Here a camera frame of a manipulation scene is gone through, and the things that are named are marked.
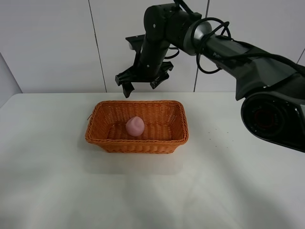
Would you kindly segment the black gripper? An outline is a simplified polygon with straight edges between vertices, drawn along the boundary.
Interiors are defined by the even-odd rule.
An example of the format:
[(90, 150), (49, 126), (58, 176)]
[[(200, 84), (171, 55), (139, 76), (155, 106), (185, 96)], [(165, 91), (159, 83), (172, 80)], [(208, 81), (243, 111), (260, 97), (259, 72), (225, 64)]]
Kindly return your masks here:
[(150, 83), (152, 89), (169, 79), (168, 71), (173, 69), (171, 62), (165, 62), (169, 42), (149, 41), (146, 35), (127, 37), (129, 45), (136, 52), (133, 65), (115, 76), (117, 85), (122, 85), (123, 94), (129, 98), (134, 90), (132, 83)]

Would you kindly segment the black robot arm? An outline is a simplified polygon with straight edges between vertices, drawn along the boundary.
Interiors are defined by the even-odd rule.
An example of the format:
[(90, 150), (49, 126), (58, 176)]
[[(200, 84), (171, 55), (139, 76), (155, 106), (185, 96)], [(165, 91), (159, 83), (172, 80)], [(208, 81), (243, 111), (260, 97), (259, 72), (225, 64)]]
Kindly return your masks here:
[(133, 83), (156, 88), (173, 69), (169, 49), (211, 60), (236, 80), (241, 118), (256, 137), (287, 148), (305, 150), (305, 68), (249, 43), (234, 40), (229, 22), (193, 12), (184, 1), (153, 5), (143, 18), (145, 34), (128, 37), (136, 52), (133, 65), (116, 75), (125, 97)]

